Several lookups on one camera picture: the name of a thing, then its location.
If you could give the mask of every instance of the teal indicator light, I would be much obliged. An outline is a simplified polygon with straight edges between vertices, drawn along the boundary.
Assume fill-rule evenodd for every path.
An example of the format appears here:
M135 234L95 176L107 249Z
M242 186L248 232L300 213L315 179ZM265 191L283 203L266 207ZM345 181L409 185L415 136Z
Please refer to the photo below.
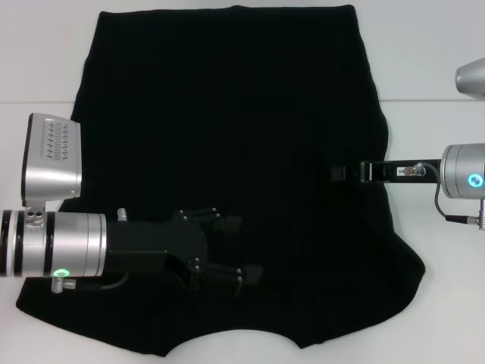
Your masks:
M57 277L57 278L64 278L64 277L67 277L69 274L70 272L64 268L58 269L53 273L54 277Z
M472 187L482 187L483 177L479 174L470 174L470 177L468 177L468 184Z

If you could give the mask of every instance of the ventilation slots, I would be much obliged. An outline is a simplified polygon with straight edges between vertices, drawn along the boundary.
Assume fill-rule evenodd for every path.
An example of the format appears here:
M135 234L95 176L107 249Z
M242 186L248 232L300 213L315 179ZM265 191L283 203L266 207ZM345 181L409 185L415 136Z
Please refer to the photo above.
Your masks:
M69 157L69 126L58 121L50 121L47 127L45 155L60 161Z

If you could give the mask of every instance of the black fabric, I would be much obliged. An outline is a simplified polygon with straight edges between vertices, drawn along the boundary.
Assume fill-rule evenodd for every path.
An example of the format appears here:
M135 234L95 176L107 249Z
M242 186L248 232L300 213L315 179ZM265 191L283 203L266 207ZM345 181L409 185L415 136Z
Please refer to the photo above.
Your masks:
M62 211L163 221L215 206L243 224L210 242L210 260L264 276L239 300L166 275L59 296L28 279L24 312L164 356L237 328L307 347L414 297L424 265L394 233L384 187L330 183L331 165L382 160L388 137L352 6L101 13L72 118L83 190Z

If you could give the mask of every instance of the green led light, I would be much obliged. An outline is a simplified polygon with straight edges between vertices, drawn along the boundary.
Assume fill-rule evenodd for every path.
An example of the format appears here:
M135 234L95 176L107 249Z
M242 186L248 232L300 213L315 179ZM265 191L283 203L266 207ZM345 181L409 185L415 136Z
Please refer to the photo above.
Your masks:
M67 277L69 274L70 272L67 269L63 269L63 268L58 269L53 273L54 277L57 277L57 278L64 278L64 277Z

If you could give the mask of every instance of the white background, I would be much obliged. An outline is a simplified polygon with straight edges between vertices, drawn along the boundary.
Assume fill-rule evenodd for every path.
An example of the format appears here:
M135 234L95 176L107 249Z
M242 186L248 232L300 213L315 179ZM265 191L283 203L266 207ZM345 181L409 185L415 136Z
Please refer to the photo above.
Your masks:
M31 112L69 118L100 11L155 8L344 5L333 0L0 0L0 209L20 208L20 169ZM387 158L440 158L453 143L485 142L485 105L455 90L455 69L485 57L482 0L356 0L382 109ZM342 95L352 105L358 95ZM411 305L383 324L304 350L258 331L184 343L167 358L143 356L42 323L15 308L22 280L0 279L0 362L440 363L485 362L485 233L446 223L432 185L388 186L395 229L427 273ZM476 215L478 202L443 209Z

